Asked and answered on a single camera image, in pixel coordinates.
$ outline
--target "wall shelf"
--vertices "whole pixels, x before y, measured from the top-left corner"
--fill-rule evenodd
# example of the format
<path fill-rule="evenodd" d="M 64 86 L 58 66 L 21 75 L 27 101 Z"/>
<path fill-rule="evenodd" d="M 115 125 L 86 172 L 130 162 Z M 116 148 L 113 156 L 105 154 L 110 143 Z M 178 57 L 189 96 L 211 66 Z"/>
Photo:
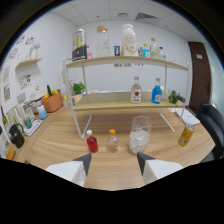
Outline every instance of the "wall shelf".
<path fill-rule="evenodd" d="M 151 102 L 152 93 L 142 92 L 141 103 L 131 103 L 131 92 L 96 93 L 83 96 L 74 109 L 76 111 L 89 111 L 99 109 L 132 109 L 132 108 L 171 108 L 183 107 L 179 101 L 177 104 L 167 102 L 167 94 L 163 93 L 160 104 Z"/>
<path fill-rule="evenodd" d="M 74 61 L 66 65 L 66 68 L 78 68 L 78 67 L 88 67 L 93 65 L 103 65 L 103 64 L 120 64 L 120 63 L 137 63 L 137 64 L 146 64 L 154 65 L 159 67 L 166 67 L 172 69 L 179 69 L 187 71 L 188 68 L 173 62 L 164 61 L 155 58 L 143 58 L 143 57 L 134 57 L 134 56 L 110 56 L 110 57 L 101 57 L 101 58 L 92 58 L 92 59 L 83 59 Z"/>
<path fill-rule="evenodd" d="M 29 65 L 29 64 L 34 64 L 34 63 L 37 63 L 38 61 L 42 60 L 43 58 L 35 58 L 35 59 L 30 59 L 30 60 L 25 60 L 25 61 L 21 61 L 18 63 L 18 65 L 16 66 L 16 69 L 17 68 L 20 68 L 22 66 L 25 66 L 25 65 Z"/>

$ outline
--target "cardboard box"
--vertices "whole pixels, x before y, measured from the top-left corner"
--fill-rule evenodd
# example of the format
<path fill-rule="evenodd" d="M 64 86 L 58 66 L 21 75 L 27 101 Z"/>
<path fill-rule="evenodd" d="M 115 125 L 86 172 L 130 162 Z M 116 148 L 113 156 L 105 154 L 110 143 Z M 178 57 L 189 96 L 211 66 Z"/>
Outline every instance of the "cardboard box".
<path fill-rule="evenodd" d="M 63 105 L 60 92 L 48 98 L 41 98 L 41 102 L 47 113 L 55 112 Z"/>

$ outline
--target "ceiling vent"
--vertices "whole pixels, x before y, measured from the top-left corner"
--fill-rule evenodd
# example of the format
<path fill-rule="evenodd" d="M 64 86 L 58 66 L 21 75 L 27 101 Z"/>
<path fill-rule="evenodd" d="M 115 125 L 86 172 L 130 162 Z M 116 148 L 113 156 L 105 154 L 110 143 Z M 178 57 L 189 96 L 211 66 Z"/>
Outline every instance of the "ceiling vent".
<path fill-rule="evenodd" d="M 118 13 L 118 17 L 127 18 L 128 17 L 128 13 Z"/>
<path fill-rule="evenodd" d="M 159 21 L 159 18 L 144 13 L 139 13 L 136 20 L 139 22 L 155 25 Z"/>

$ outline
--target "ceiling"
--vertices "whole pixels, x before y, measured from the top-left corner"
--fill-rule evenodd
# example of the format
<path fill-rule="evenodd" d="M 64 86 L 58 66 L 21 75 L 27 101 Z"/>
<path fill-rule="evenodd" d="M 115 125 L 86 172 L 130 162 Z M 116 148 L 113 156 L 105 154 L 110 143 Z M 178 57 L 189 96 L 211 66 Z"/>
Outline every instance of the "ceiling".
<path fill-rule="evenodd" d="M 151 0 L 73 0 L 50 12 L 63 16 L 76 26 L 106 20 L 146 22 L 166 29 L 186 41 L 208 44 L 203 35 L 180 14 Z M 128 17 L 118 17 L 118 13 L 127 13 Z M 139 13 L 156 18 L 136 20 Z"/>

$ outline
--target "door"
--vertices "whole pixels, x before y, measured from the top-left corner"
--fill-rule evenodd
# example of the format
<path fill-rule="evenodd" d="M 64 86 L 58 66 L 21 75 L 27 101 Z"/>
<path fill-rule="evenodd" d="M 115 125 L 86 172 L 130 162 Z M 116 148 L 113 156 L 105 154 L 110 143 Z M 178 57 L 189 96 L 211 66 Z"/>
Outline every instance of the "door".
<path fill-rule="evenodd" d="M 204 45 L 200 42 L 188 42 L 191 58 L 193 82 L 189 108 L 197 114 L 201 102 L 209 102 L 211 92 L 210 65 Z"/>

